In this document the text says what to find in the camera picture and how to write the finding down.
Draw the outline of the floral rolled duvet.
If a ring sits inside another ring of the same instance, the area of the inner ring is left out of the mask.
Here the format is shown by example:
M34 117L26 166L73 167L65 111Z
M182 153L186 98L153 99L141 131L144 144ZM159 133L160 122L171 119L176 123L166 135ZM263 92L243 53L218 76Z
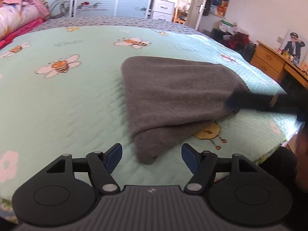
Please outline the floral rolled duvet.
M42 17L39 10L31 4L20 6L19 4L5 5L1 7L1 40L10 33L24 25Z

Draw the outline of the white drawer cabinet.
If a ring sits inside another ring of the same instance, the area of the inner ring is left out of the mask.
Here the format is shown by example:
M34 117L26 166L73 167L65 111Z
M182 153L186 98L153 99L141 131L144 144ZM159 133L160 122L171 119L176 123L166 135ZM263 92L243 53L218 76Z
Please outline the white drawer cabinet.
M175 3L166 0L154 0L151 10L151 19L171 22Z

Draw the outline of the dark red clothes pile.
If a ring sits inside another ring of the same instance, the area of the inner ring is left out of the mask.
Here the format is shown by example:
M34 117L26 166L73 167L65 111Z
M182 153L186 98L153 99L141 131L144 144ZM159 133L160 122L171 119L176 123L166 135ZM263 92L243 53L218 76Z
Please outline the dark red clothes pile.
M249 44L249 35L241 32L231 35L227 40L227 46L231 49L241 49L247 44Z

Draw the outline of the framed pilot boy photo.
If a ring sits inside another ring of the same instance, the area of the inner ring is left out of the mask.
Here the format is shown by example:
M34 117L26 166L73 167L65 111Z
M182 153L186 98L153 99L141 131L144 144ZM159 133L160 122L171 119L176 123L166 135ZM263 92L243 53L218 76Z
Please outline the framed pilot boy photo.
M288 30L280 49L283 53L287 51L293 57L293 64L299 67L307 54L307 39L294 30Z

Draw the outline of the magenta embroidered pillow cover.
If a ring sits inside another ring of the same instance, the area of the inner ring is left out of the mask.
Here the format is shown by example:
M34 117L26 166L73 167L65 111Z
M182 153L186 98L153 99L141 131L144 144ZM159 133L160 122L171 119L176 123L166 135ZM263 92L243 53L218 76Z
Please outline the magenta embroidered pillow cover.
M45 22L45 19L43 19L42 17L39 17L35 19L34 21L20 27L14 32L8 34L6 37L4 37L4 39L0 41L0 49L3 49L8 44L12 43L14 38L27 34L28 32L38 27L39 25L43 24L44 22Z

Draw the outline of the grey knit trousers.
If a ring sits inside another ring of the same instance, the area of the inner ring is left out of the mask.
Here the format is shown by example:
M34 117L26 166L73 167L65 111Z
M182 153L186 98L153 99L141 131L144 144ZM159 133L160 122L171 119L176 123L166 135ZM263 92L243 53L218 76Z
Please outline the grey knit trousers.
M134 56L121 67L126 114L137 160L151 164L207 124L237 110L226 106L249 87L221 64Z

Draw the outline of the red patterned cloth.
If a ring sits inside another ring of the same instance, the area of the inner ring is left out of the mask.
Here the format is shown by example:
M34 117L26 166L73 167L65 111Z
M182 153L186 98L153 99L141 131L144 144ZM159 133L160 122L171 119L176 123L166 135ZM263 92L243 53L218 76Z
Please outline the red patterned cloth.
M44 18L48 18L50 16L49 9L46 7L47 2L45 0L3 0L3 4L18 4L20 6L24 6L26 4L34 5Z

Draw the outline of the wooden desk with drawers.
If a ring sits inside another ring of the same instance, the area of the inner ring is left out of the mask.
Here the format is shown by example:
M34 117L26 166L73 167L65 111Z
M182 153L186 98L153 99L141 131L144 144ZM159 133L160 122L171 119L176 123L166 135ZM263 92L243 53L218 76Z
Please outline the wooden desk with drawers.
M251 65L260 69L280 85L286 78L293 78L307 90L307 74L304 71L273 48L260 41L257 43L255 53L250 61Z

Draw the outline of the mint green quilted bedspread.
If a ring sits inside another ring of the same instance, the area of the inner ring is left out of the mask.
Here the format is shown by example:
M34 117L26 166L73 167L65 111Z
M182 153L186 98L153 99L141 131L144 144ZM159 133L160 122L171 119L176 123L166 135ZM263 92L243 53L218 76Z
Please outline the mint green quilted bedspread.
M252 92L282 88L239 54L198 34L85 26L22 35L1 50L1 197L62 154L85 157L115 143L123 157L113 177L123 185L180 185L191 176L176 145L140 164L130 139L121 65L132 56L222 64Z

